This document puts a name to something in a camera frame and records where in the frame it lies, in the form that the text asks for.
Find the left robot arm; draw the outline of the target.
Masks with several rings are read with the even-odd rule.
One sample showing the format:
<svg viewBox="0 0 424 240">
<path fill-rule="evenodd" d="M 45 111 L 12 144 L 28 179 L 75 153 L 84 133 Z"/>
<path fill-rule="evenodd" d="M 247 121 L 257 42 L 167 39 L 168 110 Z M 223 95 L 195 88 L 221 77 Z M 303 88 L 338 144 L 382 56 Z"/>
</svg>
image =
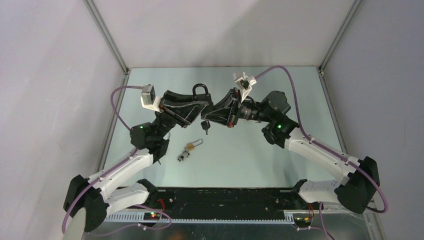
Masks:
<svg viewBox="0 0 424 240">
<path fill-rule="evenodd" d="M 211 94 L 202 83 L 196 84 L 191 94 L 167 90 L 159 97 L 152 85 L 141 86 L 140 90 L 142 107 L 154 111 L 155 119 L 129 128 L 133 149 L 118 163 L 89 177 L 77 175 L 70 181 L 63 206 L 62 233 L 67 232 L 68 219 L 79 212 L 85 213 L 82 231 L 89 233 L 109 215 L 127 207 L 156 206 L 158 194 L 148 180 L 143 179 L 125 188 L 120 185 L 160 161 L 167 153 L 170 131 L 175 126 L 186 128 L 205 110 L 213 107 Z"/>
</svg>

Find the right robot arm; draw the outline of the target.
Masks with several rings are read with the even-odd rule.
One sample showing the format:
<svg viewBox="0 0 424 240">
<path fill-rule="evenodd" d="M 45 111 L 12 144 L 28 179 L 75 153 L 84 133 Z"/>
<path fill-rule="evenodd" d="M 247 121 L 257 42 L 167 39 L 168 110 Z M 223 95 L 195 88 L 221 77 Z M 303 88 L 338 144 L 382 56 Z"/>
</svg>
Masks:
<svg viewBox="0 0 424 240">
<path fill-rule="evenodd" d="M 242 100 L 239 89 L 232 88 L 217 104 L 201 113 L 204 121 L 228 128 L 238 120 L 265 122 L 262 134 L 271 145 L 294 152 L 325 168 L 333 181 L 299 180 L 291 194 L 291 204 L 304 209 L 312 203 L 336 203 L 347 210 L 362 214 L 380 185 L 378 166 L 374 159 L 349 156 L 307 134 L 299 122 L 290 119 L 291 109 L 282 91 L 271 91 L 261 102 L 251 97 Z"/>
</svg>

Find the black Kaijing padlock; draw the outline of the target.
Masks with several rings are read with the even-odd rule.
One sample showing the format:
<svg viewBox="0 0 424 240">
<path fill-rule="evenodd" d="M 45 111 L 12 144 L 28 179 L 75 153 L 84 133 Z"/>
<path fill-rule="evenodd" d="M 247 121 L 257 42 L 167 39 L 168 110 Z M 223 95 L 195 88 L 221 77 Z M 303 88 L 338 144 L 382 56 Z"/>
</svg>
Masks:
<svg viewBox="0 0 424 240">
<path fill-rule="evenodd" d="M 192 87 L 192 99 L 198 101 L 209 101 L 211 99 L 211 94 L 209 93 L 208 87 L 203 83 L 196 83 Z"/>
</svg>

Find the small padlock keys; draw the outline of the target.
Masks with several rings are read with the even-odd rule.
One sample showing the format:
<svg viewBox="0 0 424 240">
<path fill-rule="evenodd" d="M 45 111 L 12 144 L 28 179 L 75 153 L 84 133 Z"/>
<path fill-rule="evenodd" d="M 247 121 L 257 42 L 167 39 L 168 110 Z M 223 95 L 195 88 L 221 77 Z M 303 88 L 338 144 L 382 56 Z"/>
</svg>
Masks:
<svg viewBox="0 0 424 240">
<path fill-rule="evenodd" d="M 186 160 L 190 156 L 189 150 L 184 150 L 177 158 L 179 162 Z"/>
</svg>

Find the black-headed keys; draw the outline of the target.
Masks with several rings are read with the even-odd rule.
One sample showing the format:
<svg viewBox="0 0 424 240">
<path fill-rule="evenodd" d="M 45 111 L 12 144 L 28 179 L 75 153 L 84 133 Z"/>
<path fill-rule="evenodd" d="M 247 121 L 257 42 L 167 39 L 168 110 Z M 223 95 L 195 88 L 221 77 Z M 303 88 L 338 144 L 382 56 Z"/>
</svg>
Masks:
<svg viewBox="0 0 424 240">
<path fill-rule="evenodd" d="M 211 124 L 208 120 L 203 120 L 201 122 L 201 127 L 203 129 L 203 131 L 205 132 L 205 135 L 208 135 L 209 129 L 211 128 Z"/>
</svg>

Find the small brass padlock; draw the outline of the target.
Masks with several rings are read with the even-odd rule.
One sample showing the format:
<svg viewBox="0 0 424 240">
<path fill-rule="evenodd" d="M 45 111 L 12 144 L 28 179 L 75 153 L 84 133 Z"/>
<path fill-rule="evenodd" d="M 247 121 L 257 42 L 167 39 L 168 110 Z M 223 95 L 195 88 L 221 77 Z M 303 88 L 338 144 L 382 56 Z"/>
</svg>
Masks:
<svg viewBox="0 0 424 240">
<path fill-rule="evenodd" d="M 189 143 L 187 143 L 186 144 L 186 150 L 187 151 L 192 151 L 192 150 L 194 150 L 197 146 L 199 146 L 199 145 L 201 145 L 201 144 L 203 144 L 203 139 L 202 138 L 200 138 L 200 139 L 197 139 L 197 140 L 195 140 L 195 141 L 192 141 L 192 142 L 189 142 Z"/>
</svg>

